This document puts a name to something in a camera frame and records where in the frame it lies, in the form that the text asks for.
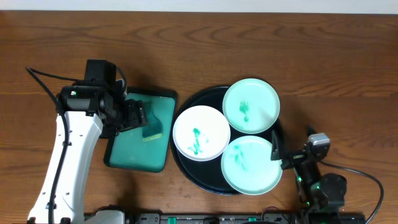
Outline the green scouring sponge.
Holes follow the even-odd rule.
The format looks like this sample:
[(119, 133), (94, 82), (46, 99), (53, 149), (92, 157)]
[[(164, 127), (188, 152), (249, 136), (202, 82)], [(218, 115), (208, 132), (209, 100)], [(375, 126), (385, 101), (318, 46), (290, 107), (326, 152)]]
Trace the green scouring sponge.
[(151, 141), (162, 136), (162, 123), (155, 116), (151, 102), (144, 103), (147, 125), (142, 128), (142, 140)]

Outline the white plate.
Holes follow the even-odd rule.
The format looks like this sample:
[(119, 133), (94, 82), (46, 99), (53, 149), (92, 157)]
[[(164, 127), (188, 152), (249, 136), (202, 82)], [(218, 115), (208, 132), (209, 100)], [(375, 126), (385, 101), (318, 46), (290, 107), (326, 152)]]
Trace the white plate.
[(172, 137), (179, 153), (190, 160), (204, 162), (224, 152), (231, 138), (231, 130), (220, 111), (199, 105), (177, 116)]

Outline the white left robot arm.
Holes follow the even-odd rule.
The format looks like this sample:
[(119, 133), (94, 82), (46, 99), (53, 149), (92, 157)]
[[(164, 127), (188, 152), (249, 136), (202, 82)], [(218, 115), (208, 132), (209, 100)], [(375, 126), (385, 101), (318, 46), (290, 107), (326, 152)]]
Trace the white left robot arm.
[(39, 79), (40, 71), (26, 70), (57, 112), (52, 156), (27, 222), (84, 223), (85, 189), (97, 141), (146, 126), (144, 104), (126, 99), (126, 78), (118, 80), (120, 68), (107, 60), (87, 60), (84, 78), (73, 78), (57, 95)]

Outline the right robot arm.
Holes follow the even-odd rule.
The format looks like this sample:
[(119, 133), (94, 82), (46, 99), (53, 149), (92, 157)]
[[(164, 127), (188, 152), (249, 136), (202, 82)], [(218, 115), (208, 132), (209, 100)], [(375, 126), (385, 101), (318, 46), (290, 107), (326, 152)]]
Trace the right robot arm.
[(297, 223), (339, 223), (339, 208), (345, 204), (346, 179), (342, 175), (322, 175), (318, 163), (328, 154), (331, 141), (325, 133), (307, 128), (308, 139), (301, 151), (289, 152), (276, 131), (271, 132), (271, 160), (282, 170), (293, 169), (300, 201), (307, 207), (296, 214)]

